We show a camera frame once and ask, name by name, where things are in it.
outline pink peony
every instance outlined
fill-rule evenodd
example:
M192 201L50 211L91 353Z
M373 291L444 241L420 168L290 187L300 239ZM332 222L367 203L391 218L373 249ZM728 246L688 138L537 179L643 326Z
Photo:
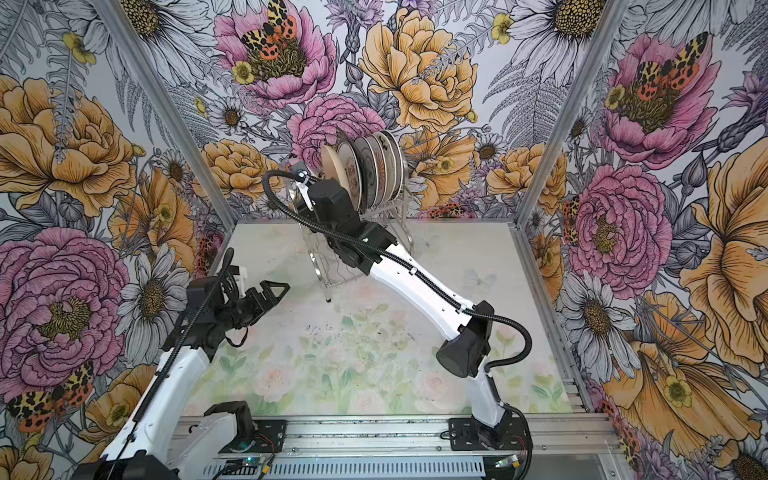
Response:
M281 47L274 61L249 55L240 40L249 31L263 29L267 22L265 5L258 13L248 7L245 16L232 11L232 17L219 15L214 19L216 49L223 52L219 64L227 69L235 67L232 85L239 88L245 106L257 114L308 101L330 90L336 80L337 52L332 35L320 33L306 7L299 13L291 2L286 0L286 4L288 15L296 19L296 39Z
M720 70L720 62L710 65L711 35L690 70L695 71L690 83L680 90L663 84L646 100L637 93L641 87L640 64L656 62L663 66L684 47L660 43L645 34L637 38L627 56L619 61L619 71L611 76L603 114L592 124L594 143L617 152L628 162L642 162L651 170L658 170L671 164L704 135L717 112L716 108L707 108L707 102L712 98L710 88Z
M123 349L115 336L128 270L99 240L48 228L33 241L0 246L0 394L50 392L93 362L109 370Z
M574 271L599 277L626 300L643 292L667 261L672 226L659 181L638 165L597 169L579 197Z
M320 168L320 147L336 143L339 128L350 139L362 137L386 126L375 110L360 107L353 100L337 94L317 97L307 104L303 114L293 115L287 123L293 136L293 153L309 168Z

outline floral wall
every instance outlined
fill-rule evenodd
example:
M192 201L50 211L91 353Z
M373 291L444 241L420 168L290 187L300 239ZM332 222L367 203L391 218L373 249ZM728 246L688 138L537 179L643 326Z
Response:
M269 220L283 214L263 173L299 161L320 172L337 128L399 139L411 217L513 217L605 0L123 3L236 215ZM184 46L163 23L182 5Z
M767 25L765 0L633 2L526 227L637 478L768 475Z
M193 180L88 3L0 2L0 478L126 422L224 240Z

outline yellow flower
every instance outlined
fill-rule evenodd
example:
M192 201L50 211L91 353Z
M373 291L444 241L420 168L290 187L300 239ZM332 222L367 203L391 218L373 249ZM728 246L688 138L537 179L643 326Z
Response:
M83 203L87 216L97 217L116 195L136 187L134 149L98 100L75 91L73 134L58 152L59 163L51 102L57 93L40 78L28 78L22 87L0 75L0 192L26 194L16 202L26 208L46 189L64 191Z
M112 247L131 253L143 251L154 261L167 243L176 249L176 260L191 272L197 244L189 205L159 168L154 168L152 178L139 188L141 194L131 192L118 198L108 223Z
M141 145L134 144L134 155L137 157L146 157L147 151Z
M768 247L767 188L768 138L710 168L709 207L692 204L714 232L710 252L680 272L720 358L755 377L768 362L768 261L760 255Z
M624 98L624 94L627 93L624 90L622 84L618 84L608 92L608 96L605 98L605 107L608 110L614 110L619 106L619 102Z
M472 109L477 64L460 58L437 75L425 73L452 43L453 34L435 30L432 20L419 10L408 13L401 8L394 33L382 23L369 30L359 66L376 80L371 90L395 95L400 126L445 133Z
M29 447L21 454L14 447L0 448L0 478L11 480L50 480L53 454Z
M208 107L205 105L205 102L202 98L196 97L194 99L194 106L197 108L197 113L203 115L205 118L208 118Z
M560 246L560 237L545 237L543 233L534 237L532 243L538 271L553 303L558 299L560 288L563 287L563 255Z
M72 56L75 60L82 64L86 62L93 65L96 63L96 55L93 52L88 51L83 46L83 38L80 35L75 35L71 31L63 34L61 40L64 41L64 45L72 52Z
M740 379L732 385L716 363L707 362L713 344L705 326L673 293L646 292L639 298L637 321L642 328L629 335L641 367L629 378L604 383L632 426L663 442L670 431L675 455L690 456L712 435L722 435L725 449L715 461L722 468L739 455L736 441L760 436L760 423L752 411L726 389L748 389ZM681 332L670 320L679 322Z
M277 162L270 160L255 147L242 142L222 140L221 142L206 144L203 147L205 163L214 174L221 193L229 198L232 192L236 192L256 200L264 195L264 186L261 177L267 170L277 168ZM278 177L270 181L272 189L277 191L283 188L283 181ZM195 193L202 197L205 191L195 180L193 182Z
M427 188L418 193L422 210L446 204L461 189L459 183L469 183L472 174L470 162L476 167L480 165L475 142L471 135L459 140L458 132L447 134L442 140L431 131L400 137L403 151L419 162L412 176L425 179Z
M491 170L486 177L488 192L491 194L516 194L520 191L528 191L528 186L531 184L531 179L538 168L545 149L546 145L541 143L531 148L520 147L502 155L501 162L504 167ZM553 215L554 212L558 211L560 200L565 197L565 168L567 165L568 159L561 151L554 169L547 176L547 183L538 199L547 215Z
M232 75L235 76L237 83L243 85L252 84L256 80L253 75L253 67L247 61L236 61L232 67Z
M498 40L498 43L506 45L511 39L509 36L509 27L515 23L512 20L512 16L508 13L500 13L493 19L493 29L491 30L491 36Z
M85 417L93 423L82 429L78 437L95 445L84 463L96 462L104 448L117 436L149 386L155 369L152 365L139 365L124 370L112 381L107 392L88 405Z

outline table surface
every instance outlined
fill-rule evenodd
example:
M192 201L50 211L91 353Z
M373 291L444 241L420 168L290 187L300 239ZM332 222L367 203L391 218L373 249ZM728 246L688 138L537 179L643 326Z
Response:
M414 222L415 258L447 287L519 321L534 348L517 365L493 370L499 394L524 412L571 412L562 379L505 223ZM246 400L253 415L468 413L464 380L435 359L442 337L415 307L368 277L331 289L326 303L294 223L238 225L233 264L246 287L288 282L282 303L239 349L223 343L184 410ZM242 333L234 333L238 343ZM492 359L519 352L523 339L495 324Z

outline wire rack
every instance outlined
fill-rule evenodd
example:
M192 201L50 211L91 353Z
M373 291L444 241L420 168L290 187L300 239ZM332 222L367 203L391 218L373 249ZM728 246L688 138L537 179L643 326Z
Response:
M298 189L289 189L291 201L294 205L301 197ZM377 207L360 214L363 220L375 221L395 234L398 241L413 255L413 235L406 224L408 217L408 203L411 194L405 185L401 188L401 194L394 200L389 200ZM362 276L358 269L353 269L342 262L328 246L326 238L321 233L312 233L305 226L301 226L302 236L306 244L306 250L315 268L315 274L323 289L326 302L331 301L331 289L335 286L354 280Z

